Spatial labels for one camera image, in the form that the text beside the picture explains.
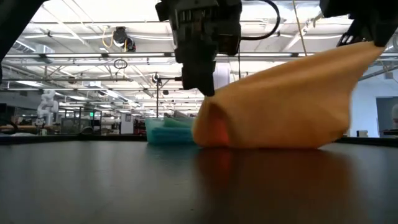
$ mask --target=orange fabric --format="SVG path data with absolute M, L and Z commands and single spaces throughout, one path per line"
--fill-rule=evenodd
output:
M 351 92 L 384 48 L 362 42 L 294 60 L 220 88 L 193 126 L 203 147 L 317 148 L 349 128 Z

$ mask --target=ceiling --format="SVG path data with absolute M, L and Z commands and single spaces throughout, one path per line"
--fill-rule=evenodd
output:
M 145 111 L 156 107 L 155 83 L 152 76 L 158 73 L 161 77 L 180 76 L 181 65 L 175 63 L 172 57 L 135 57 L 123 58 L 128 62 L 125 69 L 118 70 L 113 66 L 118 57 L 84 58 L 73 57 L 76 53 L 120 53 L 123 49 L 109 45 L 109 36 L 116 26 L 125 26 L 127 33 L 134 39 L 137 53 L 173 52 L 171 28 L 168 22 L 159 22 L 155 11 L 158 0 L 52 0 L 37 11 L 31 22 L 19 38 L 19 42 L 28 46 L 47 46 L 56 54 L 68 54 L 66 58 L 52 58 L 50 64 L 38 62 L 32 58 L 20 55 L 20 50 L 11 49 L 10 54 L 19 57 L 6 58 L 3 63 L 4 78 L 46 78 L 46 82 L 37 82 L 48 88 L 59 88 L 58 96 L 62 101 L 76 101 L 65 96 L 85 97 L 79 103 L 108 103 L 115 101 L 117 108 L 136 108 Z M 280 10 L 282 22 L 279 26 L 280 36 L 272 36 L 260 41 L 242 41 L 242 55 L 257 53 L 303 53 L 303 45 L 299 37 L 294 8 L 291 1 L 274 1 Z M 321 52 L 336 46 L 340 36 L 351 25 L 347 17 L 320 19 L 313 23 L 320 8 L 318 1 L 296 0 L 300 26 L 304 29 L 304 44 L 307 52 Z M 270 6 L 260 1 L 244 2 L 241 15 L 242 32 L 245 36 L 263 35 L 275 26 L 275 12 Z M 250 75 L 276 65 L 293 60 L 293 57 L 242 58 L 240 71 L 242 76 Z M 219 63 L 227 64 L 231 81 L 238 79 L 239 65 L 236 57 L 220 58 Z M 117 78 L 127 78 L 128 81 L 115 81 Z M 70 84 L 57 79 L 70 77 L 82 79 L 101 79 L 97 88 L 119 88 L 128 90 L 114 91 L 120 98 L 100 94 L 99 91 L 75 91 L 87 88 L 87 82 Z M 38 88 L 37 86 L 11 83 L 12 88 Z M 160 92 L 164 111 L 176 109 L 186 113 L 196 113 L 203 95 L 196 90 L 180 91 L 180 82 L 169 81 L 162 90 L 170 90 L 168 95 Z M 152 88 L 146 93 L 143 88 Z

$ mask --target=dark table surface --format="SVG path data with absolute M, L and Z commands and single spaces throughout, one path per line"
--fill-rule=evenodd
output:
M 1 146 L 0 223 L 398 223 L 398 149 Z

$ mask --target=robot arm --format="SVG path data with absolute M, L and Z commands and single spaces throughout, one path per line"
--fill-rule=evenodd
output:
M 260 38 L 241 37 L 239 23 L 242 12 L 241 0 L 162 0 L 156 5 L 160 21 L 170 21 L 173 30 L 175 58 L 183 64 L 184 89 L 198 88 L 204 95 L 215 94 L 213 72 L 217 54 L 236 55 L 241 40 Z M 398 1 L 395 0 L 320 0 L 325 17 L 349 14 L 354 19 L 349 30 L 341 37 L 338 46 L 361 41 L 374 41 L 385 46 L 398 27 Z
M 44 117 L 47 117 L 47 124 L 51 125 L 52 113 L 58 113 L 58 102 L 54 101 L 55 91 L 45 90 L 42 95 L 42 102 L 37 108 L 36 125 L 41 126 L 44 123 Z

